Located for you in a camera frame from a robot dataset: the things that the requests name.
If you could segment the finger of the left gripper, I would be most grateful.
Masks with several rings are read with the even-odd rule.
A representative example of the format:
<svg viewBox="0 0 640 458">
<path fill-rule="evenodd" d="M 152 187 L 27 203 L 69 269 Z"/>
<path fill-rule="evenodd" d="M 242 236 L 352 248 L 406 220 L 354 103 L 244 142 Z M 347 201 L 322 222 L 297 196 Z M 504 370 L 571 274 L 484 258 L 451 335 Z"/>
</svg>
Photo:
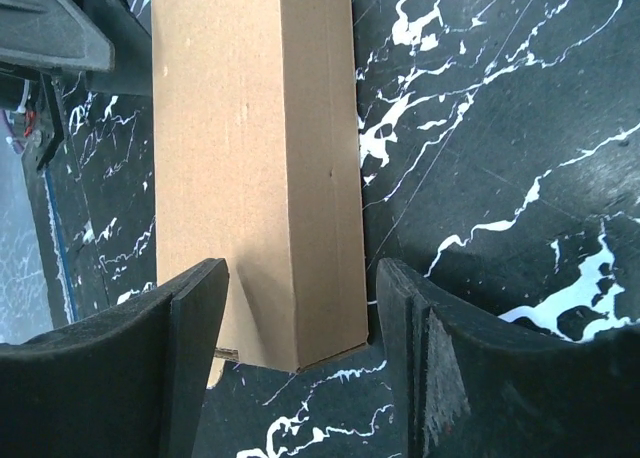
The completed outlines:
<svg viewBox="0 0 640 458">
<path fill-rule="evenodd" d="M 1 0 L 1 60 L 35 69 L 107 72 L 115 54 L 74 0 Z"/>
<path fill-rule="evenodd" d="M 83 10 L 112 45 L 109 71 L 85 74 L 89 91 L 152 95 L 152 39 L 127 0 L 83 0 Z"/>
</svg>

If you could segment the cardboard box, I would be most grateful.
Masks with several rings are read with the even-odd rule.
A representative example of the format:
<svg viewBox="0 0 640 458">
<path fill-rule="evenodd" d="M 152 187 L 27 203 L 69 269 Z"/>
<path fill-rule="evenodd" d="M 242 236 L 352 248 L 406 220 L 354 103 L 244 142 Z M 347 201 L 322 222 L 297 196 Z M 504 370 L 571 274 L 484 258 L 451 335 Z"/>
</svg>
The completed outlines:
<svg viewBox="0 0 640 458">
<path fill-rule="evenodd" d="M 226 261 L 209 381 L 369 335 L 351 0 L 152 0 L 157 280 Z"/>
</svg>

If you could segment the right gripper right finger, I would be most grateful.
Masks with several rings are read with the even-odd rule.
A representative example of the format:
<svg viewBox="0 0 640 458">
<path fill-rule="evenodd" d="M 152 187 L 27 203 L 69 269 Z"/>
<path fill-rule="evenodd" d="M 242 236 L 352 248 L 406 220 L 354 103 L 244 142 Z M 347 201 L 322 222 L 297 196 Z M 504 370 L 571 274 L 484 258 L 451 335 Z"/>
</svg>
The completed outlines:
<svg viewBox="0 0 640 458">
<path fill-rule="evenodd" d="M 635 457 L 639 329 L 585 344 L 504 322 L 385 258 L 376 297 L 407 457 Z"/>
</svg>

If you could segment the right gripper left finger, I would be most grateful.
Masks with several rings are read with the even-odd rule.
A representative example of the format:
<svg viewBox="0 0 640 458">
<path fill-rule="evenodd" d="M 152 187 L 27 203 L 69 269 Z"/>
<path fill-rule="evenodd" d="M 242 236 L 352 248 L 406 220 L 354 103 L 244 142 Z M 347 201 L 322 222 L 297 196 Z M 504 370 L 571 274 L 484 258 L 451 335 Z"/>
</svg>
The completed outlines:
<svg viewBox="0 0 640 458">
<path fill-rule="evenodd" d="M 5 457 L 188 457 L 229 272 L 207 259 L 89 318 L 1 347 Z"/>
</svg>

